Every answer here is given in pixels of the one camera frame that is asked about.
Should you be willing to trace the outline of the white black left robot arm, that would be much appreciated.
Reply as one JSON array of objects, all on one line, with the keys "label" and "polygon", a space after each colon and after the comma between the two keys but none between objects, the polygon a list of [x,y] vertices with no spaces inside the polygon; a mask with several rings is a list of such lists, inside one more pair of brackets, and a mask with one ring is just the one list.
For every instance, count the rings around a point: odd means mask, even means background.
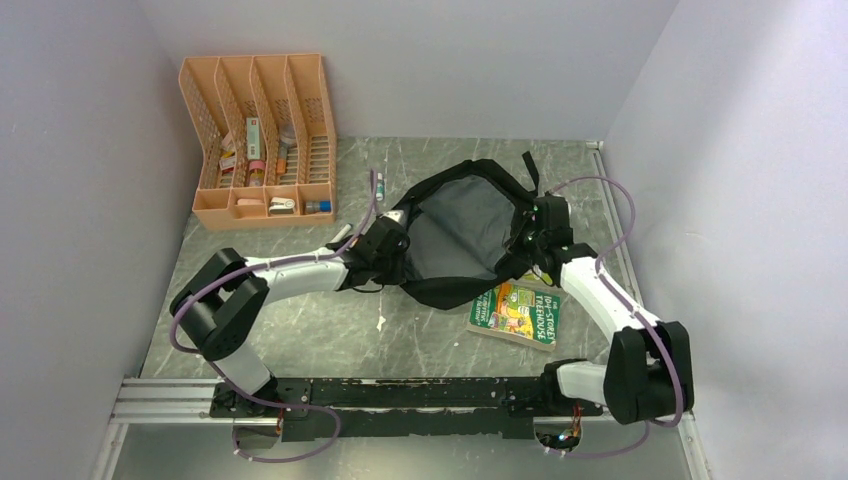
[{"label": "white black left robot arm", "polygon": [[407,216],[390,210],[365,232],[347,234],[313,252],[277,258],[247,258],[232,248],[214,254],[170,306],[173,331],[191,340],[230,385],[237,403],[261,416],[281,399],[278,382],[252,349],[248,336],[261,310],[275,302],[315,292],[396,284],[410,240]]}]

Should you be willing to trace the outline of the black student backpack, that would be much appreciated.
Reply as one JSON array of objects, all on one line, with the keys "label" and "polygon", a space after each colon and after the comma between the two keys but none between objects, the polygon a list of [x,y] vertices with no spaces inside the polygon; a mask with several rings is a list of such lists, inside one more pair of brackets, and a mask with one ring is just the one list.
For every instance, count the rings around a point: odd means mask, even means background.
[{"label": "black student backpack", "polygon": [[406,238],[399,259],[377,276],[440,310],[464,305],[527,273],[527,233],[540,175],[530,152],[524,187],[493,159],[465,160],[411,187],[396,203]]}]

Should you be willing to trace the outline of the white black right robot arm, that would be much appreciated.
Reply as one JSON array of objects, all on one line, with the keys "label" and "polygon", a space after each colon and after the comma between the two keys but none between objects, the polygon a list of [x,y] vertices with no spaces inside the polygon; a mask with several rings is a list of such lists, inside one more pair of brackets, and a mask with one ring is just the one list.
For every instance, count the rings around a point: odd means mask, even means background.
[{"label": "white black right robot arm", "polygon": [[622,425],[679,422],[694,405],[686,328],[642,308],[588,244],[575,242],[564,198],[537,198],[520,242],[535,268],[578,302],[609,343],[603,365],[579,359],[546,365],[539,389],[542,406],[562,414],[582,400],[606,408]]}]

